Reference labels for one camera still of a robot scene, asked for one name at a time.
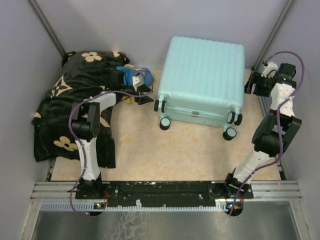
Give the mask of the light blue hard-shell suitcase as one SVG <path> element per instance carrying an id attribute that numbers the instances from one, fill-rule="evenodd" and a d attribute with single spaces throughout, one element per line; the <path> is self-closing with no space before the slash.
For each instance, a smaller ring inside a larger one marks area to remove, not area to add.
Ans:
<path id="1" fill-rule="evenodd" d="M 165 96 L 170 120 L 228 128 L 244 107 L 245 48 L 241 44 L 174 36 L 156 98 Z"/>

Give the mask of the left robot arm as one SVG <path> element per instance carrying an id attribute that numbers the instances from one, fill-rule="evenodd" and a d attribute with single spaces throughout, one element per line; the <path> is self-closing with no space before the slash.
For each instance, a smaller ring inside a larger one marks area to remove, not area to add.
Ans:
<path id="1" fill-rule="evenodd" d="M 153 101 L 149 97 L 153 92 L 151 73 L 143 69 L 131 71 L 131 80 L 125 76 L 124 83 L 119 84 L 116 89 L 104 90 L 95 96 L 72 103 L 68 129 L 78 147 L 81 166 L 81 174 L 74 187 L 85 187 L 87 194 L 95 199 L 104 192 L 96 147 L 101 131 L 101 112 L 117 104 L 117 95 L 133 97 L 139 105 Z"/>

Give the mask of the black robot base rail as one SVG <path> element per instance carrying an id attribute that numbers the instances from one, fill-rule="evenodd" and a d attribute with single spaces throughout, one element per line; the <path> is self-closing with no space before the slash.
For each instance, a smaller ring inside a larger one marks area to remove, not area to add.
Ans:
<path id="1" fill-rule="evenodd" d="M 77 187 L 75 198 L 105 200 L 108 207 L 214 207 L 236 196 L 239 183 L 224 181 L 103 181 L 98 190 Z"/>

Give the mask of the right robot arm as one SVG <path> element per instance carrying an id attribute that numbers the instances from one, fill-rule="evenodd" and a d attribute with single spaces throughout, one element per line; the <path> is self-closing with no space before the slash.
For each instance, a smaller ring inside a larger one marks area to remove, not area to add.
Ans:
<path id="1" fill-rule="evenodd" d="M 253 134 L 252 151 L 225 179 L 223 192 L 229 198 L 244 195 L 249 190 L 251 177 L 270 166 L 269 160 L 276 161 L 283 155 L 302 125 L 293 111 L 297 88 L 295 65 L 277 65 L 273 61 L 263 65 L 262 72 L 251 71 L 244 92 L 271 97 L 270 109 Z"/>

